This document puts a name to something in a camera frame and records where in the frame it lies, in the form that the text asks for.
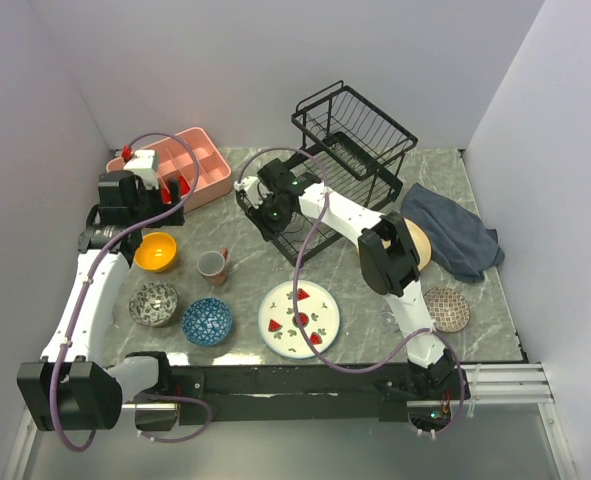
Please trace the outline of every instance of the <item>white backdrop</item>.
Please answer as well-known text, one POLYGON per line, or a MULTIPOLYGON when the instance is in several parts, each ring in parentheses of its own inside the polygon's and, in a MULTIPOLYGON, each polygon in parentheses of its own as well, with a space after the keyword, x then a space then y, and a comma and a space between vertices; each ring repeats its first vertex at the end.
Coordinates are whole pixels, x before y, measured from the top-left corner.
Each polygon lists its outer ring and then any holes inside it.
POLYGON ((299 145, 344 79, 423 147, 466 147, 542 0, 31 0, 112 146, 201 126, 299 145))
POLYGON ((0 478, 23 407, 17 369, 62 314, 107 155, 29 5, 0 0, 0 478))
POLYGON ((547 0, 466 154, 508 302, 591 479, 591 0, 547 0))

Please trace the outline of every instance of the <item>marble countertop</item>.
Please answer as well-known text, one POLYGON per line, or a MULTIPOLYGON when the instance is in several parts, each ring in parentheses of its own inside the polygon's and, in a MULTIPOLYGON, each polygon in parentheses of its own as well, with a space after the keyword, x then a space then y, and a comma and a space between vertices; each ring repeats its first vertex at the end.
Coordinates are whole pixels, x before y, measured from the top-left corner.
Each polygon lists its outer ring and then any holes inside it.
MULTIPOLYGON (((222 149, 233 175, 245 158, 256 149, 222 149)), ((264 162, 275 158, 268 154, 264 162)), ((384 209, 399 208, 403 195, 419 182, 452 198, 464 208, 478 213, 456 150, 416 150, 402 165, 402 194, 384 209)), ((130 352, 165 351, 175 365, 257 365, 317 363, 316 359, 290 360, 274 353, 260 337, 257 312, 266 293, 275 285, 292 280, 293 267, 271 243, 264 242, 231 192, 186 215, 182 227, 164 229, 178 244, 178 262, 169 272, 153 274, 133 265, 122 285, 113 323, 104 343, 105 365, 115 364, 130 352), (221 287, 206 283, 196 269, 199 256, 209 250, 229 249, 229 279, 221 287), (132 293, 143 283, 164 280, 172 283, 180 296, 176 319, 163 328, 136 324, 128 313, 132 293), (210 348, 191 344, 181 328, 181 312, 190 303, 216 297, 230 307, 233 329, 220 345, 210 348)), ((346 239, 326 248, 305 265, 303 280, 319 283, 336 299, 341 311, 340 332, 325 355, 341 363, 373 363, 381 360, 401 341, 402 334, 381 316, 383 299, 371 291, 361 277, 355 247, 346 239)), ((460 292, 470 306, 469 324, 460 332, 447 334, 460 359, 468 362, 518 361, 522 359, 519 339, 495 268, 486 272, 484 282, 458 282, 434 262, 422 271, 422 290, 448 286, 460 292)), ((404 351, 393 361, 404 361, 404 351)))

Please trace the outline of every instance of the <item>watermelon pattern plate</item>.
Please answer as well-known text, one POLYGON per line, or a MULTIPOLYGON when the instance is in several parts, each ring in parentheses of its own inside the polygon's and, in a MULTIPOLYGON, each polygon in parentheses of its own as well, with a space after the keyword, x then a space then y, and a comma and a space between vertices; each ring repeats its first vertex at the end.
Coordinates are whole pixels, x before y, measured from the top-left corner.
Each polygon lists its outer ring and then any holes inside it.
MULTIPOLYGON (((318 351, 331 346, 339 332, 339 308, 330 293, 316 283, 298 282, 297 308, 304 331, 318 351)), ((275 353, 287 358, 313 356, 297 327, 293 311, 293 282, 273 288, 259 307, 259 333, 275 353)))

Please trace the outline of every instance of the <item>yellow bowl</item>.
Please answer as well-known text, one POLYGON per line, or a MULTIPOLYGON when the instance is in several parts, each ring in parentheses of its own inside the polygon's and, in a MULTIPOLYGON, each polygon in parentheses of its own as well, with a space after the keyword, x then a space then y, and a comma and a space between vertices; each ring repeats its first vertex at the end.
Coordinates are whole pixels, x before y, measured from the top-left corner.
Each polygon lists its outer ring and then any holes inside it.
POLYGON ((149 272, 160 273, 171 266, 177 255, 177 243, 168 233, 154 232, 144 235, 135 252, 135 263, 149 272))

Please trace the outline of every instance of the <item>brown mug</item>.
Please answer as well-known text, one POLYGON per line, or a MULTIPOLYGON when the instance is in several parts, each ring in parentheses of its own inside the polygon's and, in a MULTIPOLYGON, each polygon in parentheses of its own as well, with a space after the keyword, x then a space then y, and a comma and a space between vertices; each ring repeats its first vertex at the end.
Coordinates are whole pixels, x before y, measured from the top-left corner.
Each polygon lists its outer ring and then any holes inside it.
POLYGON ((226 263, 228 262, 228 248, 219 252, 206 252, 197 261, 197 271, 211 285, 224 285, 228 276, 226 263))

